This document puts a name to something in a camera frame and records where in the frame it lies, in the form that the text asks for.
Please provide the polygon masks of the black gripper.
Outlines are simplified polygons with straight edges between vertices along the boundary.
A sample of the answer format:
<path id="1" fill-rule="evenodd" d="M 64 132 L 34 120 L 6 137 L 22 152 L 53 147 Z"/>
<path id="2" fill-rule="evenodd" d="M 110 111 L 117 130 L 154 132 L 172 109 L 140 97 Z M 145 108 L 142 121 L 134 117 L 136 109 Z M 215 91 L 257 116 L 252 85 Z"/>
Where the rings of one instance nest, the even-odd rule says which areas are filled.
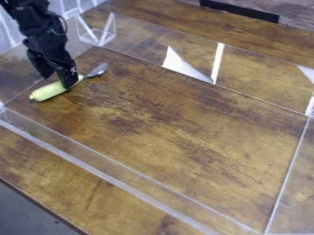
<path id="1" fill-rule="evenodd" d="M 22 34 L 26 57 L 38 74 L 47 78 L 56 71 L 62 87 L 68 90 L 78 82 L 77 67 L 66 52 L 66 33 L 46 30 Z"/>

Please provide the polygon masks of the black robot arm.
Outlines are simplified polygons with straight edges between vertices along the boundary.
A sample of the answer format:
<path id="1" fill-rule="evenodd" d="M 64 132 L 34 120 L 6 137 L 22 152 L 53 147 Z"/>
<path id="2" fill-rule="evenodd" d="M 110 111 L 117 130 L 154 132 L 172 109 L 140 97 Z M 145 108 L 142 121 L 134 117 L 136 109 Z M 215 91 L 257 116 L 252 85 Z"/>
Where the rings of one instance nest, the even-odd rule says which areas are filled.
<path id="1" fill-rule="evenodd" d="M 0 0 L 25 36 L 26 57 L 38 74 L 57 73 L 65 89 L 78 82 L 77 66 L 66 51 L 66 29 L 61 16 L 49 10 L 49 0 Z"/>

